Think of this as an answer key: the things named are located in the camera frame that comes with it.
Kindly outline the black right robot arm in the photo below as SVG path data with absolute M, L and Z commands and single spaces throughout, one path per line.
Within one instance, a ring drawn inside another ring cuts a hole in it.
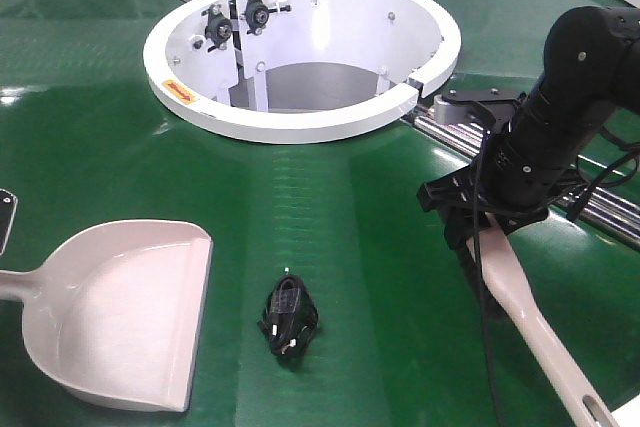
M 619 108 L 639 111 L 639 11 L 578 7 L 562 14 L 544 45 L 543 72 L 530 93 L 470 90 L 438 95 L 440 125 L 477 123 L 488 138 L 472 163 L 417 193 L 438 211 L 451 249 L 463 246 L 496 217 L 510 234 L 546 219 L 548 207 L 578 195 L 576 219 L 607 177 L 579 173 L 579 153 Z

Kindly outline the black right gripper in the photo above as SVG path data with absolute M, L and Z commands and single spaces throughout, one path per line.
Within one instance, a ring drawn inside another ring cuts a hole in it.
M 587 185 L 575 168 L 467 166 L 422 184 L 417 198 L 424 211 L 439 213 L 447 245 L 456 250 L 489 227 L 489 214 L 510 234 L 545 220 L 552 203 Z

